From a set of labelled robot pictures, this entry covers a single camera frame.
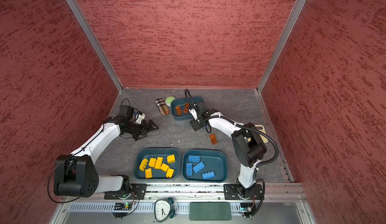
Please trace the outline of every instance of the gray tabletop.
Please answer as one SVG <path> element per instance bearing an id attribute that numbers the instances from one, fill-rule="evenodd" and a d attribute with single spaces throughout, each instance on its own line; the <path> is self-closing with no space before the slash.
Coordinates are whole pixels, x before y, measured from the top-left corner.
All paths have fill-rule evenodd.
<path id="1" fill-rule="evenodd" d="M 241 123 L 252 122 L 264 125 L 262 111 L 259 109 L 253 90 L 203 90 L 190 89 L 192 96 L 203 98 L 205 105 L 215 108 L 223 115 Z M 189 124 L 190 120 L 177 121 L 172 114 L 162 116 L 156 105 L 157 98 L 166 99 L 167 96 L 175 98 L 185 97 L 183 89 L 124 89 L 117 103 L 114 105 L 111 116 L 119 111 L 123 99 L 128 98 L 130 104 L 146 114 L 145 120 L 153 120 L 159 126 L 159 130 L 147 134 L 147 138 L 135 141 L 117 137 L 99 156 L 95 166 L 99 175 L 125 174 L 131 182 L 141 182 L 133 176 L 133 165 L 137 154 L 149 147 L 173 147 L 183 154 L 190 149 L 219 150 L 225 154 L 228 161 L 228 179 L 226 182 L 235 182 L 239 176 L 240 162 L 234 152 L 232 140 L 217 129 L 212 129 L 218 143 L 212 145 L 209 134 L 205 129 L 194 131 Z M 266 144 L 267 153 L 263 160 L 270 159 L 274 150 L 270 143 Z M 275 161 L 264 165 L 258 171 L 256 178 L 263 178 L 266 182 L 282 182 L 279 163 Z M 180 171 L 174 182 L 189 182 Z"/>

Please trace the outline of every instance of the blue tray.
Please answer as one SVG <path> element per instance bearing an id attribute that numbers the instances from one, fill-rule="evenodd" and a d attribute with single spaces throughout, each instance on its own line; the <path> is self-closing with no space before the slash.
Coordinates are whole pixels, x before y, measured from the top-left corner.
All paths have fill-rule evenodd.
<path id="1" fill-rule="evenodd" d="M 202 98 L 199 96 L 194 96 L 193 101 L 197 104 L 199 101 L 202 101 Z M 182 112 L 182 115 L 177 115 L 176 111 L 176 106 L 180 106 L 181 110 L 183 111 L 185 108 L 185 103 L 188 102 L 186 101 L 186 98 L 179 98 L 171 102 L 170 107 L 171 107 L 171 113 L 176 120 L 186 120 L 186 119 L 193 119 L 193 116 L 188 112 L 187 114 Z"/>
<path id="2" fill-rule="evenodd" d="M 176 158 L 176 162 L 169 164 L 167 162 L 167 157 L 169 155 L 172 155 L 172 154 L 174 154 L 174 157 Z M 166 177 L 165 171 L 160 170 L 160 169 L 154 169 L 152 167 L 151 170 L 153 173 L 153 178 L 146 179 L 145 171 L 142 172 L 139 169 L 139 165 L 141 164 L 143 159 L 146 158 L 147 160 L 150 160 L 150 158 L 157 158 L 157 157 L 163 157 L 164 159 L 162 160 L 162 163 L 165 163 L 165 164 L 169 165 L 169 167 L 171 169 L 174 169 L 174 172 L 173 172 L 173 175 L 171 178 Z M 133 174 L 134 174 L 134 177 L 139 179 L 139 180 L 143 180 L 143 179 L 149 180 L 149 181 L 152 181 L 154 179 L 172 180 L 172 179 L 176 178 L 176 176 L 180 172 L 180 166 L 181 166 L 181 155 L 177 149 L 174 149 L 174 148 L 147 148 L 147 149 L 141 150 L 138 153 L 136 162 L 134 164 Z M 149 163 L 146 165 L 145 169 L 148 169 L 148 168 L 150 168 Z"/>
<path id="3" fill-rule="evenodd" d="M 205 167 L 199 172 L 195 173 L 193 171 L 192 176 L 186 176 L 186 163 L 190 163 L 188 161 L 189 155 L 199 155 L 200 161 L 202 161 L 202 163 L 205 165 Z M 210 171 L 215 172 L 215 176 L 213 178 L 203 180 L 202 174 Z M 194 180 L 199 182 L 224 182 L 228 177 L 227 158 L 220 151 L 201 149 L 189 150 L 182 158 L 182 174 L 187 180 Z"/>

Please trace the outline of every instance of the blue building block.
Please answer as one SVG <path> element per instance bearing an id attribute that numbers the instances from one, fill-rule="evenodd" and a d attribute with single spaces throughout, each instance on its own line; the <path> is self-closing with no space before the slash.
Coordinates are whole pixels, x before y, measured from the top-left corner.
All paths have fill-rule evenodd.
<path id="1" fill-rule="evenodd" d="M 204 168 L 205 165 L 204 163 L 201 161 L 200 163 L 196 164 L 195 167 L 193 167 L 193 170 L 195 173 L 199 172 L 202 168 Z"/>
<path id="2" fill-rule="evenodd" d="M 198 163 L 200 162 L 200 157 L 198 155 L 189 155 L 188 161 Z"/>
<path id="3" fill-rule="evenodd" d="M 209 178 L 213 178 L 214 176 L 215 176 L 215 173 L 213 171 L 206 172 L 206 173 L 202 174 L 202 178 L 204 180 L 209 179 Z"/>
<path id="4" fill-rule="evenodd" d="M 186 163 L 186 176 L 192 176 L 192 163 Z"/>

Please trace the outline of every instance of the red textured wall panel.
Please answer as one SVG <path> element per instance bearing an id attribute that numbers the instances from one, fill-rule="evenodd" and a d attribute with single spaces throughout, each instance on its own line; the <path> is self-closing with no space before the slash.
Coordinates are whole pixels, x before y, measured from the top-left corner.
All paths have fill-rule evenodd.
<path id="1" fill-rule="evenodd" d="M 118 94 L 65 0 L 0 0 L 0 222 L 47 223 L 54 160 Z"/>
<path id="2" fill-rule="evenodd" d="M 386 223 L 386 0 L 307 0 L 263 90 L 320 224 Z"/>
<path id="3" fill-rule="evenodd" d="M 124 86 L 257 87 L 295 0 L 77 0 Z"/>

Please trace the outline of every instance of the yellow rounded block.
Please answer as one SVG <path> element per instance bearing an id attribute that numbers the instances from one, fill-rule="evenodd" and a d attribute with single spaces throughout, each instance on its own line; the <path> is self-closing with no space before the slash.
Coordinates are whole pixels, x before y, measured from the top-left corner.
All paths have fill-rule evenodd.
<path id="1" fill-rule="evenodd" d="M 173 154 L 173 155 L 169 155 L 169 156 L 167 157 L 167 162 L 168 162 L 169 164 L 176 162 L 176 158 L 174 157 L 174 154 Z"/>
<path id="2" fill-rule="evenodd" d="M 149 167 L 153 167 L 156 165 L 156 158 L 150 158 L 149 160 Z"/>
<path id="3" fill-rule="evenodd" d="M 154 166 L 154 169 L 161 169 L 161 164 L 162 164 L 162 157 L 158 157 L 156 161 L 156 165 Z"/>
<path id="4" fill-rule="evenodd" d="M 171 176 L 173 175 L 173 172 L 174 172 L 174 169 L 169 168 L 167 170 L 166 177 L 167 178 L 171 178 Z"/>
<path id="5" fill-rule="evenodd" d="M 141 164 L 139 165 L 139 169 L 140 169 L 141 171 L 144 171 L 144 170 L 145 170 L 145 167 L 146 167 L 146 165 L 147 165 L 148 162 L 149 162 L 149 161 L 148 161 L 147 159 L 143 159 L 142 162 L 141 162 Z"/>
<path id="6" fill-rule="evenodd" d="M 145 170 L 145 177 L 146 179 L 153 178 L 153 173 L 151 172 L 151 168 L 148 168 Z"/>
<path id="7" fill-rule="evenodd" d="M 165 171 L 165 172 L 167 172 L 167 169 L 169 168 L 169 165 L 167 165 L 167 164 L 162 164 L 161 165 L 161 170 L 163 170 L 163 171 Z"/>

